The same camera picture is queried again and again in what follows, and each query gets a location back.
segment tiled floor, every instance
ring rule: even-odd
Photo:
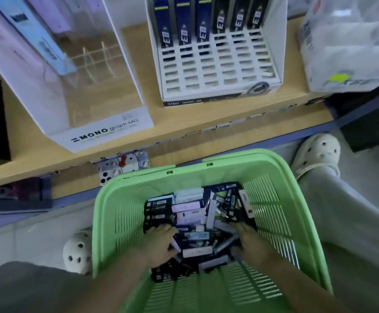
[[[366,199],[379,207],[379,147],[353,154],[343,137],[340,171]],[[291,163],[301,141],[273,149]],[[62,248],[76,231],[92,225],[94,200],[67,206],[0,228],[0,265],[21,260],[64,268]]]

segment forearm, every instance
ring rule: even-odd
[[[270,263],[266,274],[287,298],[292,309],[298,313],[349,312],[328,291],[285,258],[276,260],[274,264]]]
[[[74,299],[72,306],[64,312],[118,312],[129,293],[139,283],[145,270],[145,259],[137,250],[130,249],[108,270],[93,280],[90,287]]]

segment green plastic basket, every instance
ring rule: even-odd
[[[333,292],[311,214],[287,165],[266,149],[232,153],[175,168],[165,166],[113,178],[95,202],[92,263],[94,277],[143,236],[148,198],[177,190],[238,181],[255,210],[259,231],[281,255]],[[211,273],[154,283],[150,273],[123,305],[123,312],[285,312],[276,285],[246,263]]]

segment person's left hand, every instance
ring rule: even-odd
[[[178,232],[170,225],[151,227],[146,232],[137,249],[142,253],[148,267],[159,267],[178,254],[176,249],[169,250],[172,238]]]

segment hand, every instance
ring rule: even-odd
[[[242,248],[234,251],[255,270],[266,274],[269,264],[282,258],[269,241],[246,223],[230,223],[239,233]]]
[[[146,232],[137,246],[137,250],[142,253],[148,267],[159,267],[178,254],[177,250],[168,249],[173,236],[178,232],[175,227],[170,225],[151,227]]]

